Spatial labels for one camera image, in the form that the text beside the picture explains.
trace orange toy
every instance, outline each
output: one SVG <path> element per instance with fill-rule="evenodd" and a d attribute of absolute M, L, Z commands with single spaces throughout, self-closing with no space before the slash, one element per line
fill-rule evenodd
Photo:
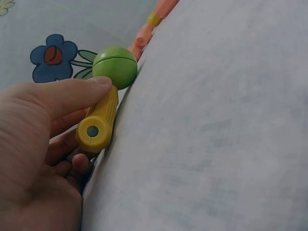
<path fill-rule="evenodd" d="M 141 58 L 142 49 L 150 42 L 154 28 L 168 16 L 178 2 L 179 0 L 158 0 L 157 5 L 148 17 L 147 23 L 138 31 L 135 40 L 128 48 L 137 61 Z"/>
<path fill-rule="evenodd" d="M 154 12 L 160 18 L 166 18 L 178 2 L 179 0 L 158 0 Z"/>

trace yellow toy piece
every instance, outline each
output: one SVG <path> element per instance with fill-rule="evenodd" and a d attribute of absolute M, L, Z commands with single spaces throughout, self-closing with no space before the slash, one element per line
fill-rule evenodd
<path fill-rule="evenodd" d="M 152 12 L 148 17 L 147 23 L 152 27 L 157 27 L 163 19 L 160 18 L 155 12 Z"/>
<path fill-rule="evenodd" d="M 112 86 L 109 93 L 88 110 L 76 131 L 76 139 L 84 151 L 99 153 L 109 145 L 118 103 L 117 88 Z"/>

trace hand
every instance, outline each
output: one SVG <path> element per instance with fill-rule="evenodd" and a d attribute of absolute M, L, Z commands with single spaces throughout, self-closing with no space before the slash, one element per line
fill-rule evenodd
<path fill-rule="evenodd" d="M 105 77 L 68 79 L 0 93 L 0 230 L 79 229 L 92 165 L 76 150 L 75 130 L 62 133 L 111 86 Z"/>

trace green plastic ball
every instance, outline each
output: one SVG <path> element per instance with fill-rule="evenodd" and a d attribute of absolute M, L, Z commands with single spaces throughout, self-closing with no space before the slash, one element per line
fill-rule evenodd
<path fill-rule="evenodd" d="M 93 62 L 93 76 L 107 76 L 118 90 L 127 88 L 137 76 L 137 60 L 126 48 L 110 47 L 101 51 Z"/>

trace flower print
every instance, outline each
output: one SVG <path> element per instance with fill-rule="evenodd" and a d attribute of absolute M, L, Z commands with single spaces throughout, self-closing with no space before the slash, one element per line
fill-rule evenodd
<path fill-rule="evenodd" d="M 13 0 L 0 0 L 0 16 L 5 16 L 14 5 Z"/>
<path fill-rule="evenodd" d="M 97 53 L 87 50 L 79 50 L 78 54 L 81 58 L 86 60 L 86 62 L 81 62 L 76 60 L 72 61 L 72 65 L 83 67 L 82 70 L 80 70 L 77 74 L 75 74 L 74 78 L 78 79 L 92 78 L 93 77 L 92 66 Z"/>
<path fill-rule="evenodd" d="M 62 35 L 53 34 L 46 38 L 46 46 L 36 47 L 30 54 L 31 63 L 36 65 L 33 81 L 46 83 L 70 78 L 73 74 L 72 61 L 78 48 L 71 41 L 64 41 Z"/>

